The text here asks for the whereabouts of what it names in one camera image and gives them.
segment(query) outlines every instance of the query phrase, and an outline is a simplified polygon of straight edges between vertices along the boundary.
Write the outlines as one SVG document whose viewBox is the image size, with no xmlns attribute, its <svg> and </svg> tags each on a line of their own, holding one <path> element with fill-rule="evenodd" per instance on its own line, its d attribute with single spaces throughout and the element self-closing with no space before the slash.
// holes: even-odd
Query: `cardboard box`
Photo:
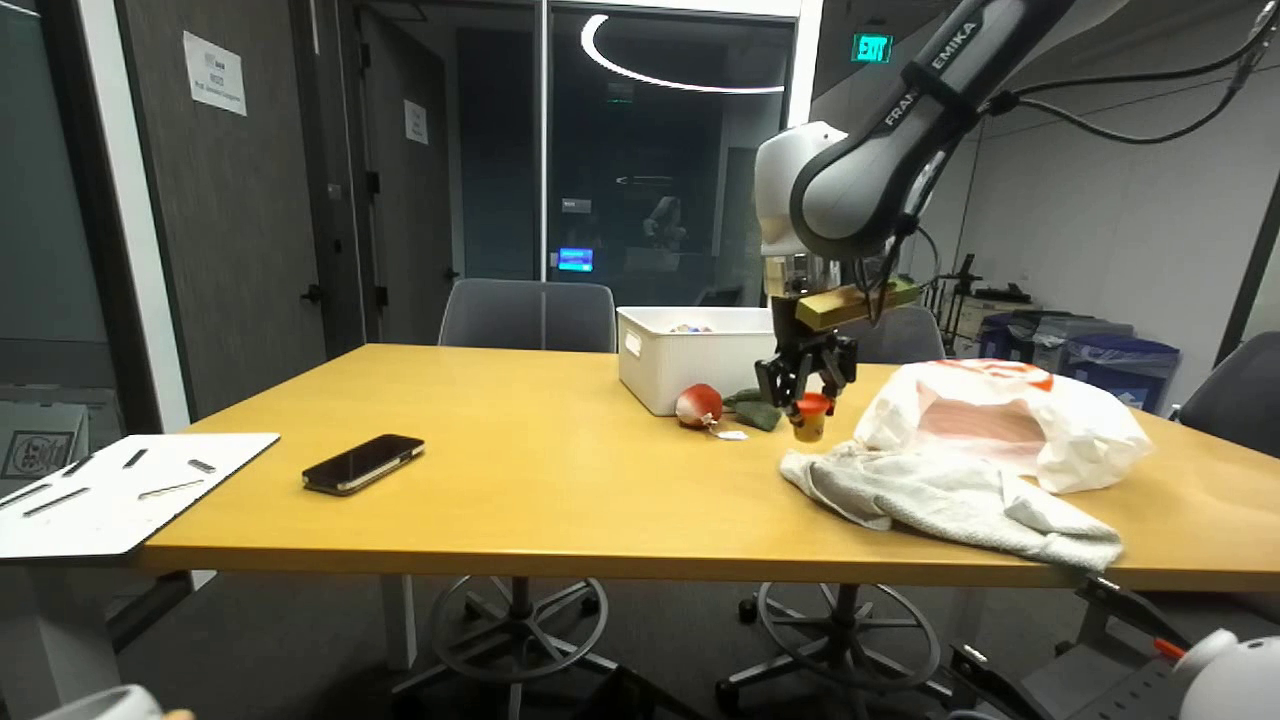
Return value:
<svg viewBox="0 0 1280 720">
<path fill-rule="evenodd" d="M 757 389 L 757 359 L 777 345 L 767 307 L 620 307 L 618 319 L 620 381 L 657 415 L 673 415 L 687 383 Z"/>
</svg>

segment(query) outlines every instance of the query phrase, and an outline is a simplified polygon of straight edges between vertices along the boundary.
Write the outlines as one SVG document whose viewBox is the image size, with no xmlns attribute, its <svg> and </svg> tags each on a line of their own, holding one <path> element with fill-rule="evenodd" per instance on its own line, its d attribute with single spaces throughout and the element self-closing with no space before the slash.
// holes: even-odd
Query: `exit sign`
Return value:
<svg viewBox="0 0 1280 720">
<path fill-rule="evenodd" d="M 855 30 L 853 37 L 853 50 L 849 50 L 853 65 L 889 65 L 889 54 L 894 54 L 894 37 L 884 37 L 884 30 Z"/>
</svg>

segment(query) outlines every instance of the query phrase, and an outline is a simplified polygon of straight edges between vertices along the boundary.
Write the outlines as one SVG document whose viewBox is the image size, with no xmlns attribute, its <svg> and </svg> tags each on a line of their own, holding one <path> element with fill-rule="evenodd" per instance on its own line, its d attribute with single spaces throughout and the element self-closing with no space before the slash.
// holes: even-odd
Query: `wooden table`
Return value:
<svg viewBox="0 0 1280 720">
<path fill-rule="evenodd" d="M 745 443 L 657 419 L 618 357 L 368 345 L 202 431 L 282 443 L 153 536 L 139 567 L 498 572 L 641 579 L 1065 585 L 1059 572 L 911 531 L 865 531 L 782 481 L 788 447 L 845 438 L 894 369 L 861 369 L 820 443 Z M 1156 451 L 1074 504 L 1125 536 L 1127 586 L 1280 592 L 1280 461 L 1139 415 Z M 428 438 L 331 501 L 299 472 L 374 431 Z"/>
</svg>

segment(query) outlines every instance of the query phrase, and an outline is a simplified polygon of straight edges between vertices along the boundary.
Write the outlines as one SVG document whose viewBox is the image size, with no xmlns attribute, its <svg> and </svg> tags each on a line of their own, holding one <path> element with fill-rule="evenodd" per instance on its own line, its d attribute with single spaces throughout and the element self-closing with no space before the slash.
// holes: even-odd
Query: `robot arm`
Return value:
<svg viewBox="0 0 1280 720">
<path fill-rule="evenodd" d="M 1125 0 L 962 0 L 901 70 L 894 98 L 861 127 L 808 122 L 757 152 L 757 210 L 765 242 L 820 260 L 869 260 L 889 240 L 915 230 L 915 215 L 939 179 L 944 159 L 981 119 L 999 83 L 1065 37 L 1065 17 L 1111 17 Z M 757 362 L 773 402 L 804 425 L 802 401 L 812 370 L 826 381 L 826 408 L 855 370 L 855 351 L 833 331 L 845 319 L 884 307 L 876 287 L 804 287 L 773 300 L 777 359 Z"/>
</svg>

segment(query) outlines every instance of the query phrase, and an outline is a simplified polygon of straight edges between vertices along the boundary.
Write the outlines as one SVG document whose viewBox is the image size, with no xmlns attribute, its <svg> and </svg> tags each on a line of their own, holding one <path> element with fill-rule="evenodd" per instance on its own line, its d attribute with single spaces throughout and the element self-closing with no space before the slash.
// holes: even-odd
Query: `smartphone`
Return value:
<svg viewBox="0 0 1280 720">
<path fill-rule="evenodd" d="M 352 496 L 418 457 L 426 457 L 420 436 L 384 431 L 305 466 L 305 486 L 330 492 L 330 496 Z"/>
</svg>

